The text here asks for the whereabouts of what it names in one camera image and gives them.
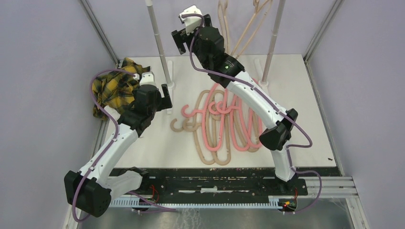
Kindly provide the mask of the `beige hanger hung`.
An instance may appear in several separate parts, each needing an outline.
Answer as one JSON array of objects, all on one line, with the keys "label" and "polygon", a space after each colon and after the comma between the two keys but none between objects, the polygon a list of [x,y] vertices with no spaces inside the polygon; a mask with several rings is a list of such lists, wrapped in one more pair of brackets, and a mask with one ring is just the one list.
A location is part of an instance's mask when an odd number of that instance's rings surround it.
[{"label": "beige hanger hung", "polygon": [[253,0],[253,13],[248,23],[242,30],[241,35],[238,37],[234,48],[231,51],[231,55],[235,58],[239,58],[247,49],[249,44],[255,38],[256,34],[260,30],[264,20],[267,18],[268,13],[272,9],[273,0]]},{"label": "beige hanger hung", "polygon": [[225,0],[224,2],[219,0],[217,5],[217,15],[220,23],[220,30],[222,32],[222,36],[224,37],[225,52],[229,52],[231,48],[229,25],[227,20],[228,4],[228,0]]}]

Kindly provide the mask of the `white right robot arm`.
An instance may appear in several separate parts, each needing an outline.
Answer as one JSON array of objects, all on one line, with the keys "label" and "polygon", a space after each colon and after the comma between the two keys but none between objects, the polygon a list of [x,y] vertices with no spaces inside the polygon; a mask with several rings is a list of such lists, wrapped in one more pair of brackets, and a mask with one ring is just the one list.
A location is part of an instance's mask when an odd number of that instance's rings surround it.
[{"label": "white right robot arm", "polygon": [[270,150],[275,163],[276,189],[287,195],[295,189],[295,168],[286,151],[286,143],[291,138],[292,122],[298,113],[295,109],[286,110],[261,89],[244,66],[227,54],[224,38],[219,30],[211,25],[210,15],[183,13],[179,18],[185,28],[171,33],[180,52],[195,55],[201,68],[192,67],[207,73],[224,89],[238,96],[262,120],[265,131],[259,136],[260,143]]}]

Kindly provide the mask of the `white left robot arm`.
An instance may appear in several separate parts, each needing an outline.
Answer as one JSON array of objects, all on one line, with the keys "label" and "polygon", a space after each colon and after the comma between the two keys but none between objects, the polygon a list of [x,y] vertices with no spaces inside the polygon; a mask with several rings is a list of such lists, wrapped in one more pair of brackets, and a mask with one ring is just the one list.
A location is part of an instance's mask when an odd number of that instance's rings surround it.
[{"label": "white left robot arm", "polygon": [[142,171],[128,170],[117,177],[109,176],[126,150],[150,126],[156,112],[172,108],[168,86],[161,87],[162,91],[152,84],[136,88],[135,100],[113,121],[116,131],[107,143],[79,171],[68,171],[65,175],[66,198],[75,218],[76,208],[100,217],[116,198],[134,190],[139,194],[149,191],[150,181]]}]

